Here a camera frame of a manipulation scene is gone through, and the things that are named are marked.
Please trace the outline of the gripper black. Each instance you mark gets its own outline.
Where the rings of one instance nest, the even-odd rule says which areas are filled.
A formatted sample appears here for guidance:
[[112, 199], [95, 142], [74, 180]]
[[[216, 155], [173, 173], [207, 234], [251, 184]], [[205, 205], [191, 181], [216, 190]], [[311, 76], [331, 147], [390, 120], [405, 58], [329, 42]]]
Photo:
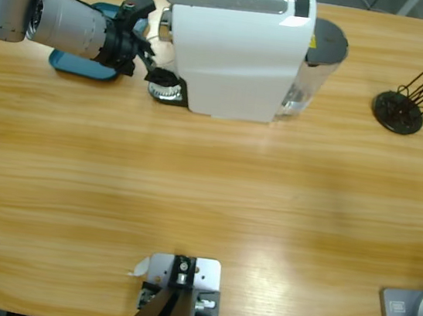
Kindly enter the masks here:
[[[154, 57], [152, 44], [142, 33], [148, 22], [139, 19], [131, 25], [124, 25], [120, 20], [105, 16], [105, 39], [100, 47], [97, 62], [110, 67], [116, 73], [133, 76], [135, 70], [134, 58], [137, 56]], [[147, 67], [145, 81], [161, 87], [179, 85], [179, 78], [170, 70], [158, 66]]]

